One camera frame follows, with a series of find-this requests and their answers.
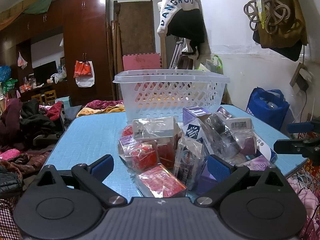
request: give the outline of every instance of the plastic basket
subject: plastic basket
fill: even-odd
[[[182,109],[201,106],[218,110],[230,78],[198,70],[130,70],[115,76],[128,121],[137,118],[179,116]]]

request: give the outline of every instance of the white plastic bag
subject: white plastic bag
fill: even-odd
[[[18,58],[18,66],[24,69],[27,66],[28,62],[26,62],[23,57],[21,56],[19,52],[19,58]]]
[[[62,71],[61,73],[55,73],[51,76],[52,78],[54,77],[54,82],[58,83],[59,81],[62,81],[64,78],[67,77],[67,72],[66,72],[66,68],[62,67]]]
[[[76,84],[80,88],[89,88],[94,85],[94,69],[92,65],[92,61],[89,61],[91,70],[92,70],[92,77],[76,77]]]

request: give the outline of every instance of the hanging rope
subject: hanging rope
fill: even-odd
[[[291,10],[289,6],[279,0],[264,0],[264,6],[266,9],[266,32],[274,34],[279,29],[278,25],[289,19]],[[260,22],[256,0],[251,0],[244,6],[244,13],[250,19],[251,30],[256,31],[258,29],[257,23]]]

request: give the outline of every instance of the blue table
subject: blue table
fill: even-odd
[[[223,106],[233,117],[251,117],[255,132],[270,146],[278,139],[287,137],[234,106]],[[110,113],[81,116],[75,119],[49,156],[46,165],[52,164],[57,170],[69,170],[78,163],[93,163],[105,154],[114,158],[114,171],[103,182],[128,201],[141,196],[130,177],[127,167],[118,156],[118,138],[127,125],[125,113]],[[290,174],[304,161],[301,155],[278,155],[277,167],[284,175]]]

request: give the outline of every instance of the television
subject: television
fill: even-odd
[[[43,64],[41,66],[35,67],[33,69],[33,73],[35,74],[35,79],[37,83],[47,83],[47,79],[49,79],[53,74],[58,73],[57,64],[55,61]]]

